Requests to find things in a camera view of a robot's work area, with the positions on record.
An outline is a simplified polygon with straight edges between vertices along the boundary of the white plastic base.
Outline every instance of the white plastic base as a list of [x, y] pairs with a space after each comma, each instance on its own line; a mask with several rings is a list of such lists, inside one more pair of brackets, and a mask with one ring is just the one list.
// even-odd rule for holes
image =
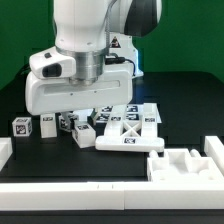
[[161, 119], [156, 104], [107, 107], [99, 110], [98, 116], [103, 117], [102, 112], [108, 112], [109, 118], [104, 136], [96, 139], [97, 150], [163, 152], [164, 140], [157, 137], [157, 123], [161, 123]]

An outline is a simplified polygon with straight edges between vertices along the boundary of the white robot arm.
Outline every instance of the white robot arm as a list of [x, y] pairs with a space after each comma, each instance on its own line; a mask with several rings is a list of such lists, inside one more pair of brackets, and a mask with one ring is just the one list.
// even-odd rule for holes
[[55, 47], [30, 57], [28, 111], [40, 115], [129, 103], [133, 67], [105, 64], [109, 32], [144, 36], [160, 15], [161, 0], [54, 0]]

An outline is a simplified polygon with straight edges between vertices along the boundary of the green wall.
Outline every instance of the green wall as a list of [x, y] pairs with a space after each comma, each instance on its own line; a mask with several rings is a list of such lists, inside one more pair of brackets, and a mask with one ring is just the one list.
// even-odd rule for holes
[[224, 81], [224, 1], [163, 0], [159, 26], [135, 45], [144, 71], [205, 71]]
[[[0, 89], [54, 43], [52, 0], [0, 0]], [[224, 81], [224, 1], [163, 0], [159, 27], [135, 38], [147, 71], [206, 71]]]

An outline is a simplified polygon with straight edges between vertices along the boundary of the white foam block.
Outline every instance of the white foam block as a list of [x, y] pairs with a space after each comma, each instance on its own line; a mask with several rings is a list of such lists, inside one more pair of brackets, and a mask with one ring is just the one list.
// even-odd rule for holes
[[0, 138], [0, 171], [12, 154], [11, 138]]
[[164, 140], [162, 138], [99, 136], [96, 139], [96, 149], [129, 152], [151, 152], [155, 150], [163, 152]]
[[0, 198], [0, 211], [124, 209], [123, 186], [113, 183], [0, 184]]
[[224, 175], [224, 146], [217, 136], [206, 136], [204, 152], [217, 164]]
[[177, 184], [129, 182], [125, 209], [223, 209], [224, 183]]
[[44, 114], [40, 116], [40, 129], [42, 138], [57, 137], [55, 114]]

